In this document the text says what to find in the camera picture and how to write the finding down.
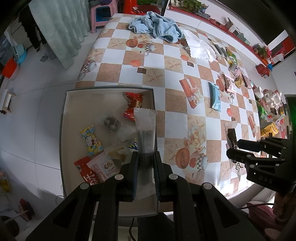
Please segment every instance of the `red candy wrapper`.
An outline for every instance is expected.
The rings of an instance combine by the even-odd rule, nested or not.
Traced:
[[[143,95],[126,92],[126,97],[129,99],[128,109],[123,113],[123,117],[135,121],[135,116],[133,115],[134,108],[141,108]]]
[[[74,162],[74,165],[77,167],[77,169],[80,172],[80,175],[83,177],[84,181],[89,183],[90,185],[98,184],[99,181],[96,178],[95,172],[92,171],[88,166],[87,163],[90,162],[90,157],[86,156],[76,162]]]

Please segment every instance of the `pink plastic stool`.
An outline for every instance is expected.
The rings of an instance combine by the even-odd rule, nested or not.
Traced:
[[[108,22],[108,20],[99,21],[99,22],[96,21],[96,9],[100,7],[109,7],[111,16],[113,16],[114,14],[118,13],[118,9],[117,9],[118,1],[119,0],[112,0],[112,2],[109,3],[108,5],[96,5],[91,8],[91,33],[92,34],[96,32],[97,26],[105,26],[106,23]]]

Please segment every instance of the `white cloth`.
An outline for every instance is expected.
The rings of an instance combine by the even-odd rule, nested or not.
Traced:
[[[199,39],[189,30],[183,30],[192,58],[205,58],[210,62],[216,59],[214,50],[203,40]]]

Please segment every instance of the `floor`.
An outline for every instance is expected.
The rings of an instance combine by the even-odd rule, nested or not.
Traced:
[[[21,198],[30,202],[36,217],[48,215],[62,198],[59,165],[59,126],[66,90],[73,89],[79,71],[100,29],[81,43],[74,64],[65,70],[60,62],[41,62],[28,50],[17,78],[6,88],[15,93],[11,114],[0,115],[0,166],[9,177],[8,198],[13,209]]]

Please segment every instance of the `black cable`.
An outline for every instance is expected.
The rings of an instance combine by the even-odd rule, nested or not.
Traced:
[[[263,205],[274,205],[274,203],[261,203],[261,204],[256,204],[256,205],[252,205],[252,206],[248,206],[248,207],[241,207],[241,208],[238,208],[238,209],[246,209],[246,208],[249,208],[249,207],[257,207],[257,206],[263,206]]]
[[[131,237],[131,239],[132,239],[133,241],[137,241],[137,240],[135,240],[135,238],[133,237],[133,235],[132,235],[132,233],[131,233],[131,228],[133,227],[133,222],[134,222],[134,220],[135,220],[135,218],[133,218],[133,220],[132,220],[132,222],[131,222],[130,228],[128,229],[128,233],[129,233],[129,235],[130,235],[130,237]]]

